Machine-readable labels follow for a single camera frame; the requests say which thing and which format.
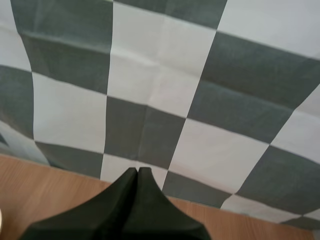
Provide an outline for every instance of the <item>checkered cloth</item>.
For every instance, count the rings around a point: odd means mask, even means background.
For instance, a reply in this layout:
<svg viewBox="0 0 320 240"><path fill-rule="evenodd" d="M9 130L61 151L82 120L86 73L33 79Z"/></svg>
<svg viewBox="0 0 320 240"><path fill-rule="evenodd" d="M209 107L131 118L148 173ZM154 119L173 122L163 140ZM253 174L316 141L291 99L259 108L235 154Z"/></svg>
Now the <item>checkered cloth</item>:
<svg viewBox="0 0 320 240"><path fill-rule="evenodd" d="M320 229L319 0L1 0L0 148Z"/></svg>

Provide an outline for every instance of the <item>gray square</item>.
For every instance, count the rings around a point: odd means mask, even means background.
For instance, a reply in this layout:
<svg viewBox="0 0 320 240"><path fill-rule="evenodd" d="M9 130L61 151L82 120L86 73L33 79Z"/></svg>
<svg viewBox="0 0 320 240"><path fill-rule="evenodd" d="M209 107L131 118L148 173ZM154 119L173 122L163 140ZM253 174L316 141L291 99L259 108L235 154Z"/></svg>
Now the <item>gray square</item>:
<svg viewBox="0 0 320 240"><path fill-rule="evenodd" d="M112 2L12 0L11 4L33 72L107 93Z"/></svg>
<svg viewBox="0 0 320 240"><path fill-rule="evenodd" d="M217 29L227 0L168 0L165 13L171 17Z"/></svg>
<svg viewBox="0 0 320 240"><path fill-rule="evenodd" d="M320 221L305 216L285 221L283 224L307 230L320 229Z"/></svg>
<svg viewBox="0 0 320 240"><path fill-rule="evenodd" d="M201 80L188 118L271 143L292 110Z"/></svg>
<svg viewBox="0 0 320 240"><path fill-rule="evenodd" d="M185 176L168 171L163 189L165 195L220 208L230 193L215 189Z"/></svg>
<svg viewBox="0 0 320 240"><path fill-rule="evenodd" d="M102 153L42 142L35 142L35 144L45 155L51 166L100 178L103 161Z"/></svg>
<svg viewBox="0 0 320 240"><path fill-rule="evenodd" d="M168 169L185 120L147 107L137 160Z"/></svg>
<svg viewBox="0 0 320 240"><path fill-rule="evenodd" d="M107 96L106 154L137 160L146 106Z"/></svg>
<svg viewBox="0 0 320 240"><path fill-rule="evenodd" d="M320 61L217 32L201 80L294 110L320 84Z"/></svg>
<svg viewBox="0 0 320 240"><path fill-rule="evenodd" d="M294 214L320 208L320 165L269 146L236 193Z"/></svg>
<svg viewBox="0 0 320 240"><path fill-rule="evenodd" d="M32 73L0 65L0 120L34 138L34 85Z"/></svg>

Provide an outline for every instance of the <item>wooden table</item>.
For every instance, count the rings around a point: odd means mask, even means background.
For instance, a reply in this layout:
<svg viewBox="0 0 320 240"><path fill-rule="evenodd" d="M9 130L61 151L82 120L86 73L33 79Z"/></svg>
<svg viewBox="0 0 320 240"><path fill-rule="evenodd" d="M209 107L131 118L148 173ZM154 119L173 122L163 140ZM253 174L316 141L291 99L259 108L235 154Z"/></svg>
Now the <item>wooden table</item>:
<svg viewBox="0 0 320 240"><path fill-rule="evenodd" d="M64 212L110 184L53 167L0 155L0 240L16 240L27 226ZM170 198L205 224L213 240L313 240L310 231L279 225L217 208Z"/></svg>

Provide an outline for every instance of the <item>black object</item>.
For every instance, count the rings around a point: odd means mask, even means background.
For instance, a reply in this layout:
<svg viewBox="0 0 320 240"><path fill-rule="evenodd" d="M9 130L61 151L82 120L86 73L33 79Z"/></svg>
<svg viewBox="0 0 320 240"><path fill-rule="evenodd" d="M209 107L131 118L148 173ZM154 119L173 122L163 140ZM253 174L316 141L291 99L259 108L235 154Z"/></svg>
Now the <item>black object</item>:
<svg viewBox="0 0 320 240"><path fill-rule="evenodd" d="M151 169L129 168L106 190L31 224L20 240L210 240L204 225L177 209Z"/></svg>

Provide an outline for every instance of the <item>checkerboard pattern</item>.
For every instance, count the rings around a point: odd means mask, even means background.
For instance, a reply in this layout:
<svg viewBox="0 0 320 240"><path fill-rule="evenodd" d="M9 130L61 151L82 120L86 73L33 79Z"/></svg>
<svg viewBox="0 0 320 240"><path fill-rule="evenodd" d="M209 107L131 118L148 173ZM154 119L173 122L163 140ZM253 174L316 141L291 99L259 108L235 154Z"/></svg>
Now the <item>checkerboard pattern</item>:
<svg viewBox="0 0 320 240"><path fill-rule="evenodd" d="M320 229L318 0L2 0L0 152Z"/></svg>

